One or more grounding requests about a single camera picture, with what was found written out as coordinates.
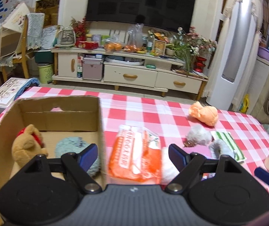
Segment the white fluffy slipper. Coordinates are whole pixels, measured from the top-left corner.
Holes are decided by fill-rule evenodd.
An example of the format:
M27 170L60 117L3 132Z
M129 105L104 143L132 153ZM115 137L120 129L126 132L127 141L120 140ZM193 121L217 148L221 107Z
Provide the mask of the white fluffy slipper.
M178 174L178 169L175 167L175 165L169 158L168 147L163 147L161 185L169 184Z

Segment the teal knitted slipper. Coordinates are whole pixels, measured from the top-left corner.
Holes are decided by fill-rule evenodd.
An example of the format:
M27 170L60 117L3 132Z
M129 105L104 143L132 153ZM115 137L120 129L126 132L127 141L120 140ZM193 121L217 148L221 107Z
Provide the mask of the teal knitted slipper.
M89 146L89 143L81 137L66 137L60 140L55 147L55 157L60 158L68 152L80 153ZM87 173L90 176L95 176L100 170L100 159L97 157L93 165L88 169Z

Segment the light blue fuzzy slipper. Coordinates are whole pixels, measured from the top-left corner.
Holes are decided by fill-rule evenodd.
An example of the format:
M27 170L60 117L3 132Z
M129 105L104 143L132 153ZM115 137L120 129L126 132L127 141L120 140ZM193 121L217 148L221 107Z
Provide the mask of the light blue fuzzy slipper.
M209 145L209 150L214 159L219 159L221 155L229 155L235 158L235 152L221 139L212 141Z

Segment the orange plush toy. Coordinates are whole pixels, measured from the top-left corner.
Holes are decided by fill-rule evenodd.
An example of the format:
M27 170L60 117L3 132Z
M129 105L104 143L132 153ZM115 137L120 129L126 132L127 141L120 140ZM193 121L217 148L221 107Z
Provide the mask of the orange plush toy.
M189 107L188 113L209 127L213 127L218 121L218 110L212 106L203 106L198 101Z

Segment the capybara plush strawberry hood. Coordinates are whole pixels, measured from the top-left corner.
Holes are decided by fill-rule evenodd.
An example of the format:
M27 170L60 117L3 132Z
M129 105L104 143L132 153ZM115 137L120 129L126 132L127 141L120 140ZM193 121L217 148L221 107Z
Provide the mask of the capybara plush strawberry hood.
M48 156L40 131L30 124L22 129L15 138L11 154L19 167L25 166L36 155Z

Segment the white fluffy pompom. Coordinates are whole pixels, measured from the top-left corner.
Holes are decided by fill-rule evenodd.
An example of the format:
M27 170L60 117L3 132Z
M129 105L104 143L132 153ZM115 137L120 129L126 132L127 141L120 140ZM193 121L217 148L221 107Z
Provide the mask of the white fluffy pompom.
M206 130L201 124L193 126L188 132L184 147L194 147L197 145L208 146L213 141L210 131Z

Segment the cardboard box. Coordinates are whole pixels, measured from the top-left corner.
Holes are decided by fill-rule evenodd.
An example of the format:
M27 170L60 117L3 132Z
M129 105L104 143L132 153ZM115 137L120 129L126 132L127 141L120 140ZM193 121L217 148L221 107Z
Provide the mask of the cardboard box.
M11 146L19 131L34 125L48 151L55 156L56 144L66 137L81 137L98 146L101 171L104 171L106 147L100 100L94 96L21 98L0 115L0 188L18 172Z

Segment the orange tissue pack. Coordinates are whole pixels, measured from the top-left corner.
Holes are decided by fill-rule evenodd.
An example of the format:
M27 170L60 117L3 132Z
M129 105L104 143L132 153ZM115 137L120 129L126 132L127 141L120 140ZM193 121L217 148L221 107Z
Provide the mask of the orange tissue pack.
M107 165L109 184L153 185L162 179L159 136L145 127L119 126Z

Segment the red checkered tablecloth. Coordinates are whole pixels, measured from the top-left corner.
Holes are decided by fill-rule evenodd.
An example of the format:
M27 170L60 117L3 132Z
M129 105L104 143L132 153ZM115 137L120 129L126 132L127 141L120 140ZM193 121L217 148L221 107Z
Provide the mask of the red checkered tablecloth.
M110 93L88 92L88 95L100 100L103 139L108 155L112 152L112 145L122 124L148 128L158 134L164 147L173 143L182 146L190 129L198 124L197 119L189 116L189 106L185 104ZM16 168L11 146L23 128L18 110L12 110L8 121L4 121L6 115L0 114L0 187ZM264 166L264 160L269 155L269 134L252 116L219 111L217 124L210 127L209 131L232 136L244 154L242 165L250 173Z

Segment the green striped cloth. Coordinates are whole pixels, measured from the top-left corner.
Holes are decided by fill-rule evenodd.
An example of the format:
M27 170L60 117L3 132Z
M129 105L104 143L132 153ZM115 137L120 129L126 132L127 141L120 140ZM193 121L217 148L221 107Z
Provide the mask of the green striped cloth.
M217 140L217 139L223 140L235 152L234 159L237 162L241 163L246 160L245 155L243 154L239 146L236 144L230 132L211 131L211 135L213 137L213 140Z

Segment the red vase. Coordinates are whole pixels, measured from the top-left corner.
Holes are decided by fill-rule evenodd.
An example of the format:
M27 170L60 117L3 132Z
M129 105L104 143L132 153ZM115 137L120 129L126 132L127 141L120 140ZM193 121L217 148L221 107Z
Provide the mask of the red vase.
M206 66L205 62L206 62L206 58L196 56L193 70L197 71L198 73L203 73L203 69Z

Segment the red gift box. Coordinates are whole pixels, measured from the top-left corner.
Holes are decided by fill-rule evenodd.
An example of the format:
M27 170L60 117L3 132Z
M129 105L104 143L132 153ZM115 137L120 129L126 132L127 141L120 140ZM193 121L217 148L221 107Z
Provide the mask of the red gift box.
M76 46L85 50L95 50L99 45L94 41L77 41Z

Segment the framed certificate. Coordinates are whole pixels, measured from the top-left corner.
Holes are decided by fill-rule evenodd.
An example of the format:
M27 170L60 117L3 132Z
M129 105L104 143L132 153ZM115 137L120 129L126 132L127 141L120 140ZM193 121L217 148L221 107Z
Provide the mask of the framed certificate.
M152 52L158 56L163 56L166 51L166 42L155 39L152 45Z

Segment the white standing air conditioner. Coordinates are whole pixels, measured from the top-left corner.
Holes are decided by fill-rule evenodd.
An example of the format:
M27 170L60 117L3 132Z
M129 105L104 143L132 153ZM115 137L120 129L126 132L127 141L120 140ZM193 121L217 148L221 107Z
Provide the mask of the white standing air conditioner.
M221 110L239 110L247 92L261 39L263 0L226 0L224 22L203 92Z

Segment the black television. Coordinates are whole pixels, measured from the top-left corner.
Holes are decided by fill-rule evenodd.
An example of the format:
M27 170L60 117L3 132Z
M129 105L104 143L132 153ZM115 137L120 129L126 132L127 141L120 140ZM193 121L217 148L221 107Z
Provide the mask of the black television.
M188 32L195 0L88 0L87 21L123 22Z

